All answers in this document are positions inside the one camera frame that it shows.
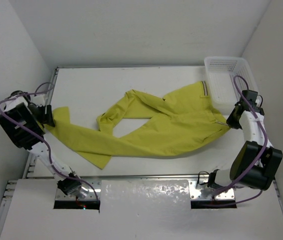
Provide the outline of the yellow-green trousers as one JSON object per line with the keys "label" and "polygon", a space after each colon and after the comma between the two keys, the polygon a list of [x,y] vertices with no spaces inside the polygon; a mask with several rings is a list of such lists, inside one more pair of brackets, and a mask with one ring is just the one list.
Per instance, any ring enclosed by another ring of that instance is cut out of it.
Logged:
{"label": "yellow-green trousers", "polygon": [[56,108],[53,119],[55,125],[48,131],[99,169],[112,157],[176,157],[217,140],[229,130],[203,81],[164,97],[127,91],[97,117],[97,129],[72,124],[68,107]]}

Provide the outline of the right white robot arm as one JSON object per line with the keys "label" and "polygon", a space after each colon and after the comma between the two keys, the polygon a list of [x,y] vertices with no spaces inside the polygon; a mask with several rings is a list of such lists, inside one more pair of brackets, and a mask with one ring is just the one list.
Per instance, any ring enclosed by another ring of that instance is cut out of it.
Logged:
{"label": "right white robot arm", "polygon": [[252,188],[266,191],[283,158],[283,152],[271,144],[264,125],[264,110],[255,102],[240,100],[226,120],[232,129],[243,131],[244,144],[230,169],[209,174],[207,187],[215,191]]}

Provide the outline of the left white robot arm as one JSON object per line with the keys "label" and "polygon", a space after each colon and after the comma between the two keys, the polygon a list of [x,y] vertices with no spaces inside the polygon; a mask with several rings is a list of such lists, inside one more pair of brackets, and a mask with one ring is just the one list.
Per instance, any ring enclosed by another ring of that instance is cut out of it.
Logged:
{"label": "left white robot arm", "polygon": [[56,159],[45,140],[46,130],[55,127],[52,107],[47,104],[45,93],[12,92],[0,102],[0,126],[17,148],[27,150],[41,160],[64,195],[80,196],[80,178],[68,165]]}

